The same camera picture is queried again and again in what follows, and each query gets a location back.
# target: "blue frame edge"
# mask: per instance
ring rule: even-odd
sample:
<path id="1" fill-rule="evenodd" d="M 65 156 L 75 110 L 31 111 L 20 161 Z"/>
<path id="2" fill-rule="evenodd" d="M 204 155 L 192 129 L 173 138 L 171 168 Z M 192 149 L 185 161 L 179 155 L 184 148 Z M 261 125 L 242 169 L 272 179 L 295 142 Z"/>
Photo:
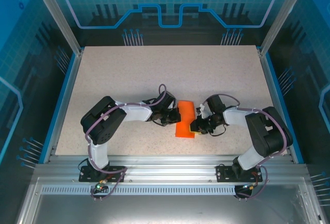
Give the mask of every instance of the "blue frame edge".
<path id="1" fill-rule="evenodd" d="M 285 105 L 282 92 L 279 88 L 279 84 L 278 84 L 278 80 L 277 80 L 277 77 L 276 77 L 276 74 L 275 74 L 273 63 L 270 59 L 270 56 L 269 56 L 268 52 L 266 53 L 266 60 L 267 60 L 267 63 L 268 63 L 268 66 L 269 66 L 269 69 L 270 69 L 270 72 L 271 72 L 271 76 L 272 76 L 273 81 L 274 81 L 274 85 L 275 85 L 276 92 L 277 92 L 277 95 L 278 95 L 279 103 L 280 103 L 280 105 L 282 107 L 282 110 L 283 110 L 283 113 L 284 113 L 285 121 L 288 125 L 288 129 L 291 132 L 291 135 L 292 135 L 292 138 L 293 138 L 293 148 L 294 148 L 294 151 L 295 151 L 295 155 L 297 157 L 298 163 L 303 164 L 304 159 L 303 159 L 303 156 L 301 154 L 299 144 L 298 144 L 297 138 L 295 136 L 293 126 L 292 126 L 292 123 L 291 123 L 291 120 L 290 120 L 290 117 L 289 117 L 288 109 L 287 109 L 287 106 Z"/>
<path id="2" fill-rule="evenodd" d="M 76 54 L 72 53 L 70 64 L 69 64 L 67 73 L 65 75 L 63 85 L 62 85 L 62 88 L 61 88 L 61 91 L 60 91 L 60 95 L 58 96 L 58 100 L 57 100 L 57 103 L 56 103 L 56 106 L 55 106 L 55 110 L 54 110 L 54 114 L 53 114 L 53 117 L 52 117 L 52 120 L 51 120 L 51 124 L 49 126 L 47 136 L 46 136 L 46 139 L 45 139 L 45 143 L 44 143 L 42 151 L 41 151 L 41 155 L 40 155 L 40 158 L 39 158 L 39 164 L 43 164 L 43 162 L 46 158 L 47 150 L 48 150 L 48 147 L 49 147 L 50 142 L 51 142 L 52 133 L 53 133 L 55 123 L 56 123 L 56 119 L 58 117 L 58 113 L 59 113 L 59 110 L 60 110 L 60 107 L 61 107 L 61 104 L 62 104 L 62 101 L 63 101 L 64 93 L 65 93 L 65 90 L 66 90 L 67 85 L 68 85 L 69 77 L 70 77 L 70 74 L 71 74 L 71 71 L 72 71 L 72 67 L 73 67 L 73 63 L 75 61 L 75 58 L 76 58 Z"/>

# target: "robotic arm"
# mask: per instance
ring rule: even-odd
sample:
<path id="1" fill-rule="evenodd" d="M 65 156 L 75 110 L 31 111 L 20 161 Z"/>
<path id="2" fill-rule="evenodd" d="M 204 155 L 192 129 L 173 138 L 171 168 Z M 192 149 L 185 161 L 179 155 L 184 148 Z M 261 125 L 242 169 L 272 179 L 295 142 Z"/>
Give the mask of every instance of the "robotic arm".
<path id="1" fill-rule="evenodd" d="M 197 119 L 190 124 L 192 132 L 213 134 L 216 127 L 220 125 L 239 125 L 249 129 L 253 145 L 234 159 L 231 169 L 237 180 L 251 175 L 251 170 L 255 169 L 259 163 L 283 148 L 284 139 L 280 130 L 264 114 L 237 106 L 226 107 L 219 95 L 209 97 L 206 102 L 210 111 L 207 111 L 203 104 L 196 109 Z M 276 109 L 267 107 L 262 111 L 271 116 L 280 126 L 286 137 L 286 147 L 292 145 L 292 136 Z"/>
<path id="2" fill-rule="evenodd" d="M 103 118 L 89 133 L 91 141 L 91 157 L 96 165 L 95 170 L 99 168 L 107 170 L 109 164 L 107 155 L 107 142 L 116 132 L 117 128 L 122 122 L 126 121 L 156 121 L 160 119 L 160 124 L 165 126 L 167 124 L 180 122 L 180 114 L 178 108 L 175 106 L 175 97 L 169 92 L 165 92 L 162 98 L 162 92 L 158 98 L 150 99 L 139 103 L 140 105 L 123 105 L 122 103 L 113 100 L 111 97 L 106 96 L 102 98 L 89 112 L 87 112 L 80 123 L 83 127 L 84 133 L 108 110 L 111 108 L 123 105 L 122 107 L 114 110 L 109 115 Z"/>
<path id="3" fill-rule="evenodd" d="M 238 106 L 226 107 L 219 95 L 209 97 L 205 103 L 208 104 L 209 110 L 205 108 L 204 104 L 196 109 L 198 116 L 190 124 L 192 132 L 213 134 L 220 125 L 239 125 L 249 129 L 253 144 L 244 154 L 233 160 L 230 170 L 223 171 L 225 175 L 221 178 L 225 178 L 227 181 L 221 182 L 228 182 L 228 180 L 244 182 L 247 177 L 251 177 L 252 172 L 258 172 L 256 167 L 268 157 L 276 152 L 282 152 L 284 146 L 292 145 L 292 136 L 274 107 L 267 107 L 259 112 L 253 109 L 238 108 Z M 118 108 L 109 113 L 110 109 L 117 106 Z M 178 108 L 174 106 L 175 97 L 166 90 L 158 98 L 141 103 L 122 104 L 109 96 L 101 99 L 81 119 L 84 133 L 88 134 L 90 142 L 89 164 L 93 170 L 95 172 L 103 171 L 103 173 L 114 171 L 114 169 L 109 169 L 107 141 L 123 121 L 155 122 L 160 119 L 160 123 L 157 124 L 162 126 L 177 123 L 180 122 L 180 114 Z"/>

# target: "wire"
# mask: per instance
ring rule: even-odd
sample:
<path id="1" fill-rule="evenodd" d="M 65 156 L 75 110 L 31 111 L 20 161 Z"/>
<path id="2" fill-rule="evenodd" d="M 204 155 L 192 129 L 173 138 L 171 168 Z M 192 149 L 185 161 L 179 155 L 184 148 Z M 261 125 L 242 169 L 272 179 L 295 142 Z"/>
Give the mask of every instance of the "wire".
<path id="1" fill-rule="evenodd" d="M 265 159 L 263 159 L 257 166 L 260 167 L 261 164 L 265 163 L 267 160 L 269 160 L 270 158 L 274 157 L 274 156 L 277 156 L 277 155 L 281 155 L 287 148 L 287 137 L 285 136 L 284 134 L 284 131 L 283 129 L 281 128 L 281 126 L 279 125 L 279 123 L 270 115 L 268 114 L 267 112 L 261 110 L 261 109 L 248 109 L 248 108 L 237 108 L 238 110 L 242 110 L 242 111 L 252 111 L 254 113 L 261 113 L 263 115 L 265 115 L 266 117 L 269 118 L 269 120 L 271 120 L 275 126 L 277 127 L 277 129 L 279 130 L 279 132 L 281 133 L 282 135 L 282 138 L 283 138 L 283 147 L 280 151 L 278 152 L 275 152 L 269 156 L 267 156 Z"/>
<path id="2" fill-rule="evenodd" d="M 263 184 L 263 186 L 262 186 L 262 188 L 260 189 L 260 191 L 258 191 L 258 193 L 256 193 L 256 194 L 253 195 L 253 196 L 249 196 L 248 194 L 245 194 L 245 193 L 237 193 L 237 194 L 242 195 L 242 196 L 245 196 L 245 197 L 247 197 L 248 199 L 254 199 L 254 198 L 258 197 L 258 196 L 264 191 L 264 189 L 265 189 L 265 187 L 266 187 L 266 185 L 267 185 L 267 183 L 268 183 L 268 171 L 267 171 L 267 169 L 266 169 L 265 166 L 260 166 L 260 167 L 263 168 L 263 169 L 265 170 L 265 174 L 266 174 L 265 183 Z"/>
<path id="3" fill-rule="evenodd" d="M 252 175 L 256 178 L 256 186 L 258 186 L 258 174 L 253 171 Z"/>
<path id="4" fill-rule="evenodd" d="M 235 97 L 233 97 L 233 96 L 231 96 L 231 95 L 224 94 L 224 93 L 217 93 L 217 94 L 213 94 L 213 95 L 209 96 L 209 97 L 203 102 L 203 105 L 205 105 L 205 103 L 207 102 L 207 100 L 208 100 L 209 98 L 212 98 L 212 97 L 215 97 L 215 96 L 226 96 L 226 97 L 229 97 L 229 98 L 231 98 L 231 99 L 234 99 L 234 100 L 237 102 L 236 107 L 240 106 L 240 104 L 241 104 L 241 102 L 239 102 L 239 100 L 238 100 L 237 98 L 235 98 Z"/>
<path id="5" fill-rule="evenodd" d="M 88 158 L 85 158 L 83 161 L 81 161 L 79 164 L 78 164 L 78 170 L 80 171 L 81 170 L 81 168 L 79 168 L 79 166 L 83 163 L 83 162 L 85 162 L 85 161 L 87 161 L 88 160 Z"/>
<path id="6" fill-rule="evenodd" d="M 116 184 L 114 185 L 114 187 L 112 188 L 112 190 L 107 194 L 105 195 L 104 197 L 100 197 L 100 200 L 102 201 L 103 199 L 106 199 L 108 198 L 113 192 L 114 190 L 117 188 L 119 182 L 123 179 L 124 175 L 125 175 L 125 172 L 123 172 L 120 177 L 118 178 Z M 91 190 L 91 197 L 94 198 L 94 201 L 98 198 L 95 197 L 95 194 L 94 194 L 94 189 Z"/>
<path id="7" fill-rule="evenodd" d="M 223 125 L 223 127 L 225 128 L 225 131 L 224 132 L 219 133 L 219 134 L 216 134 L 216 135 L 213 135 L 211 132 L 209 132 L 210 133 L 210 136 L 217 137 L 217 136 L 223 135 L 226 132 L 226 125 Z"/>
<path id="8" fill-rule="evenodd" d="M 159 125 L 159 126 L 162 126 L 162 127 L 165 127 L 165 126 L 166 126 L 166 124 L 158 123 L 158 122 L 156 122 L 155 120 L 153 120 L 153 123 L 155 123 L 155 124 L 157 124 L 157 125 Z"/>
<path id="9" fill-rule="evenodd" d="M 164 87 L 164 91 L 163 91 L 163 95 L 161 96 L 161 98 L 156 101 L 155 103 L 152 104 L 141 104 L 141 103 L 125 103 L 125 104 L 119 104 L 113 108 L 111 108 L 110 110 L 106 111 L 102 116 L 100 116 L 90 127 L 89 129 L 86 131 L 85 133 L 85 139 L 88 143 L 88 158 L 89 158 L 89 162 L 91 163 L 91 165 L 98 171 L 105 173 L 105 174 L 117 174 L 117 173 L 122 173 L 121 176 L 119 177 L 116 185 L 113 187 L 113 189 L 110 191 L 110 193 L 108 195 L 106 195 L 105 197 L 103 197 L 103 199 L 107 198 L 108 196 L 110 196 L 113 191 L 115 190 L 115 188 L 117 187 L 117 185 L 119 184 L 119 182 L 121 181 L 121 179 L 125 176 L 126 171 L 127 171 L 127 167 L 121 169 L 121 170 L 117 170 L 117 171 L 106 171 L 103 170 L 101 168 L 99 168 L 96 163 L 94 162 L 93 158 L 92 158 L 92 151 L 91 151 L 91 139 L 89 138 L 89 134 L 91 133 L 91 131 L 105 118 L 107 117 L 111 112 L 115 111 L 118 108 L 124 107 L 126 105 L 134 105 L 134 106 L 141 106 L 141 107 L 151 107 L 151 106 L 155 106 L 157 104 L 159 104 L 166 95 L 167 92 L 167 88 L 165 84 L 160 84 L 158 87 L 158 92 L 160 94 L 160 90 L 161 88 Z"/>

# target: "metal frame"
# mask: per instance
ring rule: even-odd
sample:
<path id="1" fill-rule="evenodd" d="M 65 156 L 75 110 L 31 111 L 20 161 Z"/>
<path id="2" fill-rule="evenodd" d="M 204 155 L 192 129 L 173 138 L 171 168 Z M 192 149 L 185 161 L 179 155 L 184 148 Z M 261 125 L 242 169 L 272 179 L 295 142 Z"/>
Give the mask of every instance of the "metal frame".
<path id="1" fill-rule="evenodd" d="M 91 186 L 91 183 L 80 183 L 78 179 L 77 165 L 84 156 L 56 156 L 54 154 L 58 142 L 59 134 L 63 125 L 65 113 L 69 104 L 71 92 L 78 72 L 81 56 L 80 47 L 75 39 L 68 23 L 65 20 L 58 4 L 55 0 L 44 0 L 53 18 L 61 29 L 64 37 L 68 41 L 71 49 L 77 55 L 68 80 L 60 110 L 54 125 L 54 130 L 50 139 L 44 163 L 36 165 L 31 184 L 19 215 L 18 223 L 32 223 L 37 212 L 37 207 L 43 187 L 82 187 Z M 279 14 L 277 15 L 271 29 L 261 46 L 260 60 L 265 73 L 267 84 L 272 96 L 274 106 L 281 116 L 284 116 L 274 81 L 270 74 L 266 53 L 274 41 L 277 33 L 282 27 L 285 19 L 289 15 L 296 0 L 285 0 Z M 269 171 L 270 185 L 298 185 L 302 196 L 302 204 L 306 210 L 306 218 L 309 223 L 320 223 L 318 215 L 324 216 L 320 211 L 316 194 L 308 174 L 306 165 L 294 164 L 297 162 L 297 155 L 293 147 L 290 148 L 292 154 L 278 156 L 269 160 L 266 167 Z M 169 186 L 176 185 L 178 188 L 189 186 L 199 186 L 201 189 L 213 187 L 229 187 L 237 183 L 217 183 L 215 166 L 220 163 L 231 165 L 236 155 L 228 156 L 109 156 L 112 165 L 124 165 L 128 167 L 124 183 L 120 187 L 134 186 L 143 188 L 145 186 Z"/>
<path id="2" fill-rule="evenodd" d="M 65 39 L 67 40 L 70 48 L 72 49 L 73 53 L 76 55 L 80 55 L 80 45 L 75 38 L 72 30 L 67 23 L 60 7 L 58 6 L 56 0 L 43 0 L 46 4 L 46 7 L 50 11 L 51 15 L 53 16 L 55 22 L 57 23 L 58 27 L 60 28 L 62 34 L 64 35 Z"/>
<path id="3" fill-rule="evenodd" d="M 268 49 L 272 45 L 275 37 L 277 36 L 279 30 L 283 26 L 284 22 L 286 21 L 288 15 L 292 11 L 292 8 L 297 0 L 285 0 L 281 9 L 279 10 L 276 19 L 272 26 L 270 27 L 264 41 L 261 45 L 261 55 L 265 56 L 268 52 Z"/>
<path id="4" fill-rule="evenodd" d="M 39 164 L 35 168 L 31 185 L 28 189 L 25 202 L 18 220 L 19 224 L 32 223 L 37 211 L 41 195 L 49 195 L 43 191 L 44 187 L 81 188 L 92 186 L 91 183 L 77 181 L 79 170 L 77 164 L 81 156 L 51 156 L 48 164 Z M 217 183 L 215 166 L 219 163 L 230 165 L 234 156 L 110 156 L 113 165 L 128 167 L 125 182 L 121 187 L 171 187 L 187 188 L 196 187 L 199 193 L 186 195 L 202 195 L 200 192 L 208 187 L 229 187 L 235 183 Z M 319 223 L 316 208 L 310 209 L 312 192 L 309 190 L 311 181 L 306 165 L 295 165 L 287 158 L 290 155 L 280 156 L 266 163 L 269 171 L 269 185 L 298 185 L 302 193 L 302 205 L 306 208 L 309 223 Z M 65 190 L 52 195 L 87 195 L 85 190 L 80 193 L 67 193 Z M 215 191 L 207 195 L 222 195 Z"/>
<path id="5" fill-rule="evenodd" d="M 57 103 L 56 109 L 55 109 L 55 112 L 56 112 L 57 106 L 59 105 L 58 112 L 54 113 L 54 115 L 53 115 L 52 123 L 51 123 L 51 126 L 49 127 L 50 130 L 48 131 L 45 145 L 43 147 L 43 150 L 42 150 L 42 153 L 40 156 L 40 160 L 39 160 L 40 163 L 48 162 L 48 159 L 51 155 L 52 148 L 55 144 L 57 144 L 57 142 L 59 140 L 62 126 L 63 126 L 64 119 L 65 119 L 65 114 L 67 113 L 67 110 L 68 110 L 70 97 L 72 94 L 74 83 L 76 81 L 76 77 L 78 74 L 78 69 L 80 66 L 82 56 L 83 56 L 83 51 L 80 53 L 80 55 L 76 55 L 74 58 L 71 59 L 71 62 L 70 62 L 70 65 L 69 65 L 69 68 L 67 71 L 67 73 L 69 75 L 65 76 L 64 83 L 62 86 L 62 88 L 65 88 L 63 98 L 61 99 L 60 98 L 61 96 L 60 96 L 58 99 L 58 103 Z"/>

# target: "enclosure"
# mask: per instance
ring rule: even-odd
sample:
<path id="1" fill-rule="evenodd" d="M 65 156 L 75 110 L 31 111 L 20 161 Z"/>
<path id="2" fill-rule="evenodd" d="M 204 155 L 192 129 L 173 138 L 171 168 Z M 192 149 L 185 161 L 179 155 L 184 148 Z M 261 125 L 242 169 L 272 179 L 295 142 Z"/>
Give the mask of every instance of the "enclosure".
<path id="1" fill-rule="evenodd" d="M 329 0 L 0 6 L 4 223 L 328 222 Z M 124 181 L 94 203 L 95 184 L 78 181 L 88 155 L 81 118 L 105 95 L 140 102 L 157 97 L 161 83 L 195 107 L 226 93 L 243 107 L 277 109 L 293 145 L 265 163 L 260 196 L 238 201 L 237 183 L 217 182 L 215 166 L 252 145 L 247 129 L 182 139 L 175 125 L 124 122 L 107 147 L 110 165 L 128 168 Z"/>

